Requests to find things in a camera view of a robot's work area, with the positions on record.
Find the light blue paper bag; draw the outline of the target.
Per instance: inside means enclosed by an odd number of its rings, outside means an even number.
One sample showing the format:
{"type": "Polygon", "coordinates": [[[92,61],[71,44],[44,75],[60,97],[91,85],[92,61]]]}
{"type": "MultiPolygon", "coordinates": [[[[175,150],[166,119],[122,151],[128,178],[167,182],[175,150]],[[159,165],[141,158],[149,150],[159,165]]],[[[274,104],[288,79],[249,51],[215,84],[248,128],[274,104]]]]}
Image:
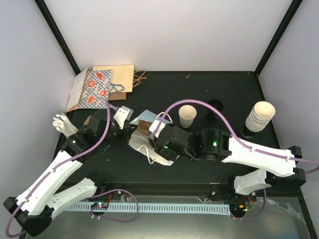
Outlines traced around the light blue paper bag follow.
{"type": "MultiPolygon", "coordinates": [[[[164,114],[161,112],[159,114],[154,114],[149,110],[144,110],[139,116],[133,119],[130,123],[138,126],[139,120],[153,122],[155,120],[160,120],[160,117],[164,114]]],[[[137,129],[132,134],[132,137],[129,141],[129,146],[136,150],[137,152],[145,155],[149,164],[159,163],[164,166],[171,166],[173,161],[167,161],[158,154],[155,153],[154,148],[149,143],[149,135],[145,135],[137,129]]]]}

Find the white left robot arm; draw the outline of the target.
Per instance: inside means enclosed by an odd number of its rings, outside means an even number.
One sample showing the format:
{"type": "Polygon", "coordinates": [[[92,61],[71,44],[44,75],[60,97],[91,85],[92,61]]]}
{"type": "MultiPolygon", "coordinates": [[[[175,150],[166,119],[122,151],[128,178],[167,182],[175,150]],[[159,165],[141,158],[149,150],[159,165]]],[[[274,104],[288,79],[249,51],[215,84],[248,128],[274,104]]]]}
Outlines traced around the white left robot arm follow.
{"type": "Polygon", "coordinates": [[[60,186],[89,159],[112,144],[128,144],[137,128],[130,124],[133,111],[120,107],[115,113],[97,110],[87,122],[68,136],[55,159],[42,175],[18,197],[8,197],[3,205],[16,220],[22,234],[35,237],[44,232],[54,218],[84,199],[101,199],[107,193],[106,181],[96,172],[79,183],[58,192],[60,186]]]}

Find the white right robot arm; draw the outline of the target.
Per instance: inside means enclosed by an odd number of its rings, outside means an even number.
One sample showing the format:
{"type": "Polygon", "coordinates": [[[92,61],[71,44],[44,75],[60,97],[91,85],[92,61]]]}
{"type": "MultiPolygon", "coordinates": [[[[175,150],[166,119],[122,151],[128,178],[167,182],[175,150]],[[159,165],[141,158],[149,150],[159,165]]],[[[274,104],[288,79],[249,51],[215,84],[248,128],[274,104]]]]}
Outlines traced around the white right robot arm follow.
{"type": "Polygon", "coordinates": [[[300,148],[274,149],[235,139],[230,133],[206,128],[197,133],[166,124],[161,130],[150,130],[148,140],[156,154],[168,161],[186,157],[190,161],[212,160],[254,167],[255,171],[230,178],[227,196],[237,201],[254,191],[274,188],[294,191],[306,183],[306,173],[292,160],[300,148]]]}

